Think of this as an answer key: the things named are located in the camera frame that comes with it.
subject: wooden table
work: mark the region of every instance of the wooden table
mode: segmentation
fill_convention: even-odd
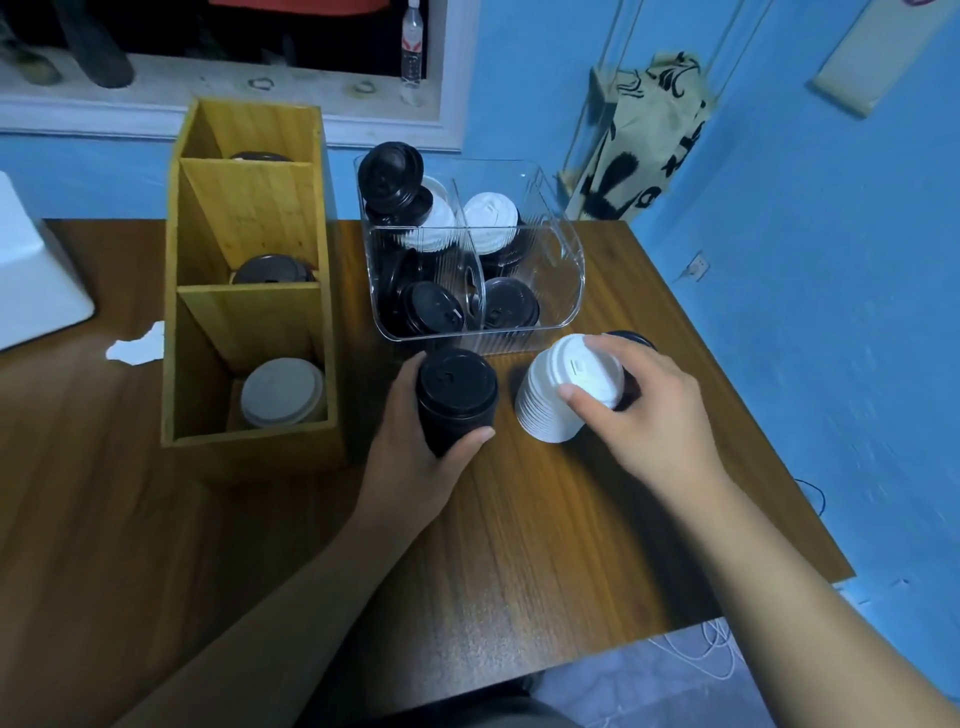
[[[105,726],[319,552],[362,470],[211,491],[158,447],[160,362],[106,361],[161,317],[163,223],[52,224],[96,316],[0,353],[0,705],[5,726]],[[724,462],[831,581],[852,570],[622,224],[579,227],[573,330],[633,328],[700,379]],[[362,457],[390,370],[359,224],[333,255],[348,437]],[[530,356],[498,360],[516,387]],[[657,504],[584,431],[497,436],[403,558],[311,701],[324,725],[383,715],[718,616]]]

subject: wooden compartment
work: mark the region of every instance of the wooden compartment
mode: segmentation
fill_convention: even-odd
[[[292,162],[228,159],[242,150]],[[346,465],[329,278],[335,217],[320,111],[200,100],[170,172],[161,440],[199,478],[269,480]],[[256,255],[306,262],[315,282],[231,285]],[[281,356],[324,370],[322,422],[250,428],[239,410],[250,372]]]

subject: window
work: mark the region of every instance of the window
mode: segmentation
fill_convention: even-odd
[[[389,5],[369,17],[321,18],[170,0],[145,21],[140,3],[101,0],[91,7],[129,51],[135,71],[131,85],[101,88],[63,47],[49,0],[8,0],[11,26],[63,81],[31,85],[0,64],[0,131],[173,138],[191,98],[214,96],[321,106],[333,146],[402,139],[459,150],[479,0],[421,0],[427,50],[420,107],[399,96],[405,0],[365,2]]]

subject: black cable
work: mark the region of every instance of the black cable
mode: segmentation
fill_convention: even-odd
[[[824,511],[827,510],[827,495],[813,483],[808,483],[806,480],[800,480],[798,477],[795,477],[794,480],[796,480],[798,483],[803,483],[803,485],[810,486],[813,490],[820,494],[820,500],[823,502],[823,505],[820,506],[820,510],[817,511],[817,515],[823,516]]]

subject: clear plastic holder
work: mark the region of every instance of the clear plastic holder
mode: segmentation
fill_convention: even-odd
[[[355,168],[361,159],[356,160]],[[441,158],[427,161],[424,171],[446,189],[458,227],[411,230],[376,225],[357,190],[377,329],[397,344],[404,355],[443,346],[457,346],[482,355],[535,352],[548,347],[558,329],[567,326],[580,311],[586,265],[580,238],[573,226],[556,214],[559,206],[542,170],[534,162],[522,160]],[[498,192],[509,197],[519,216],[516,228],[468,228],[464,205],[480,192]],[[481,258],[477,253],[474,236],[510,235],[515,230],[507,248],[516,255],[506,255],[506,264],[498,267],[491,264],[489,256]],[[407,248],[420,251],[415,256],[415,272],[411,271],[414,264],[405,253]],[[533,291],[540,305],[540,317],[534,325],[485,327],[485,263],[489,274],[518,279]],[[383,294],[395,284],[391,279],[394,276],[406,277],[407,282],[415,276],[443,286],[463,309],[464,330],[401,335],[396,322],[385,321],[392,315],[393,302],[384,300]]]

